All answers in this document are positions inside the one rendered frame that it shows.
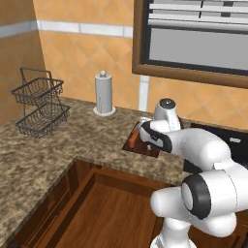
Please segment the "dark brown cutting board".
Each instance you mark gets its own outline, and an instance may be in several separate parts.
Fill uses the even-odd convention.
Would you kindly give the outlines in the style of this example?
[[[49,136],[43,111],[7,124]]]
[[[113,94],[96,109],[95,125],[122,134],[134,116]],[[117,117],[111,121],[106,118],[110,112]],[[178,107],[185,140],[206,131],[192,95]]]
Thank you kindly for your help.
[[[134,131],[137,131],[137,127],[134,127],[133,130],[131,131],[130,135],[128,136],[127,140],[125,141],[122,149],[126,150],[126,151],[130,151],[130,152],[134,152],[134,153],[138,153],[138,154],[142,154],[145,156],[150,156],[150,157],[154,157],[154,158],[158,158],[159,157],[159,153],[160,150],[157,149],[156,147],[152,146],[150,149],[147,148],[147,145],[140,139],[140,133],[139,133],[139,137],[136,141],[135,147],[131,148],[129,145],[129,139],[132,135],[132,133]]]

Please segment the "open brown wooden drawer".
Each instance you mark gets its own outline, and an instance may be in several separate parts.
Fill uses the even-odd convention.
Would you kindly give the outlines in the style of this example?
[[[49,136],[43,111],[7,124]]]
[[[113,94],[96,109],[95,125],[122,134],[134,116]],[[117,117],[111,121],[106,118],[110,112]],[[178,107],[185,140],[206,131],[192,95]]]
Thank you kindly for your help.
[[[165,186],[75,161],[8,248],[149,248],[163,223],[149,199]]]

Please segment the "orange brown oblong item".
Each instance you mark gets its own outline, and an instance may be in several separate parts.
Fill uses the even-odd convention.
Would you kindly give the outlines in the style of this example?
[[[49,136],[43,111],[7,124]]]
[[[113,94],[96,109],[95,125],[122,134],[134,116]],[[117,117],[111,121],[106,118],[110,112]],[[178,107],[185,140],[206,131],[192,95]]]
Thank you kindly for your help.
[[[131,148],[135,147],[138,137],[139,137],[139,131],[134,131],[129,139],[129,145]]]

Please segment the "white paper towel roll holder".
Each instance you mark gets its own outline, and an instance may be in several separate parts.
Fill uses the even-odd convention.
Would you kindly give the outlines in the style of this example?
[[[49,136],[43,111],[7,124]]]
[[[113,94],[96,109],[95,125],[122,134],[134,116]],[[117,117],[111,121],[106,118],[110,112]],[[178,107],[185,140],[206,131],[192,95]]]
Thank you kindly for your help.
[[[112,76],[106,71],[101,71],[95,76],[96,107],[93,111],[100,116],[114,114],[115,107],[112,104]]]

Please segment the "brown framed window with blinds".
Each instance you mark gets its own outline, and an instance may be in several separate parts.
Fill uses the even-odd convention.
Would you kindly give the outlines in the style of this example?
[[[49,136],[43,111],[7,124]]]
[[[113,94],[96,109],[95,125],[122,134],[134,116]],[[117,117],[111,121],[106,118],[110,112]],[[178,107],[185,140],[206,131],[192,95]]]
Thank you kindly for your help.
[[[134,0],[132,72],[248,89],[248,0]]]

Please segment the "black hob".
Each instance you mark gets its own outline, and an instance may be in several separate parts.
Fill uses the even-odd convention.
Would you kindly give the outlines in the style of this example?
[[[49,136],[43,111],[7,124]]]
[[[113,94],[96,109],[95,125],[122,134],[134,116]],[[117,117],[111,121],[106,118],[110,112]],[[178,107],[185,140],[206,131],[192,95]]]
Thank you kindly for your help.
[[[231,149],[232,159],[248,169],[248,133],[192,123],[191,128],[204,129],[222,139]]]

